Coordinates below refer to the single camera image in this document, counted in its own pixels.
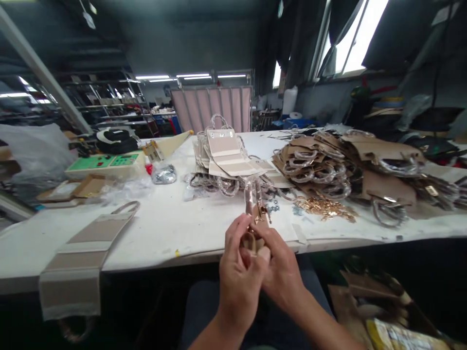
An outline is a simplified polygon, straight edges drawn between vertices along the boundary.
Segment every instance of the hand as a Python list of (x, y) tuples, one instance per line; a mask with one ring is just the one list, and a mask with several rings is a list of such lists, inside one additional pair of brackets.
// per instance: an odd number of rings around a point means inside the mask
[(246, 233), (251, 216), (237, 217), (225, 232), (225, 251), (219, 264), (220, 302), (216, 318), (222, 329), (245, 335), (256, 316), (261, 283), (271, 257), (263, 247), (251, 257), (246, 267), (240, 256), (240, 240)]
[(299, 311), (300, 302), (308, 294), (295, 254), (275, 229), (264, 229), (254, 223), (251, 224), (251, 228), (264, 240), (272, 255), (263, 279), (263, 289), (284, 312), (293, 316)]

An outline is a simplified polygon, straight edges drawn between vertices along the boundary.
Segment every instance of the black bag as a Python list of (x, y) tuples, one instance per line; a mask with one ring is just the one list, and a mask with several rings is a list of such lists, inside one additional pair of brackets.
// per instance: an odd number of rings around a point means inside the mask
[(138, 142), (128, 130), (99, 131), (96, 133), (96, 138), (98, 140), (96, 146), (102, 153), (119, 155), (138, 149)]

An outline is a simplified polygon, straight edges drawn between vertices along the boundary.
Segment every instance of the ceiling light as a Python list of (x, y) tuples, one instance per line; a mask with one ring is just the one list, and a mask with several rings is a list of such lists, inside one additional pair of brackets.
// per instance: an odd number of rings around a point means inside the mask
[(158, 83), (158, 82), (161, 82), (161, 81), (175, 81), (176, 79), (159, 79), (159, 80), (149, 80), (150, 83)]
[(193, 80), (193, 79), (212, 79), (211, 76), (207, 77), (191, 77), (191, 78), (185, 78), (185, 80)]
[(128, 80), (119, 80), (119, 83), (140, 83), (140, 81), (139, 80), (128, 79)]
[(26, 80), (24, 80), (23, 78), (19, 77), (19, 79), (21, 80), (23, 85), (29, 85), (29, 83)]
[(30, 96), (30, 94), (26, 92), (14, 92), (11, 94), (0, 94), (0, 98), (5, 98), (5, 97), (26, 97)]
[(241, 78), (246, 77), (246, 74), (233, 74), (233, 75), (218, 75), (218, 78)]
[(200, 76), (209, 76), (209, 73), (203, 73), (203, 74), (180, 74), (177, 75), (177, 78), (191, 78), (191, 77), (200, 77)]
[(145, 76), (138, 76), (136, 79), (168, 79), (168, 75), (145, 75)]

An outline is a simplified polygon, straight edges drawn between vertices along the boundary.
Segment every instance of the shelving rack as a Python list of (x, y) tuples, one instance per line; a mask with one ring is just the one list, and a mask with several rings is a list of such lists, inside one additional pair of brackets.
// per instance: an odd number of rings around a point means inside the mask
[[(128, 119), (127, 126), (132, 127), (135, 126), (135, 123), (130, 124), (129, 120), (142, 119), (150, 136), (159, 136), (157, 124), (150, 114), (149, 103), (140, 89), (140, 82), (126, 70), (59, 73), (55, 74), (55, 78), (93, 128), (104, 127), (103, 122), (105, 123), (105, 121), (112, 122), (113, 125), (123, 126), (122, 118)], [(37, 82), (36, 85), (47, 94), (43, 86)], [(50, 94), (48, 97), (56, 104)], [(127, 106), (137, 107), (140, 114), (126, 113), (124, 115)], [(103, 112), (104, 115), (93, 115), (97, 112)]]

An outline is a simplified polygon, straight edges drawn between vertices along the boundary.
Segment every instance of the beige fabric strip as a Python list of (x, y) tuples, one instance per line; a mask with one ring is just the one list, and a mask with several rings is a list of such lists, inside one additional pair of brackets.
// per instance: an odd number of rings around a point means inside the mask
[[(134, 205), (130, 211), (121, 210)], [(101, 313), (99, 274), (112, 242), (138, 210), (101, 215), (62, 245), (39, 277), (44, 320)]]

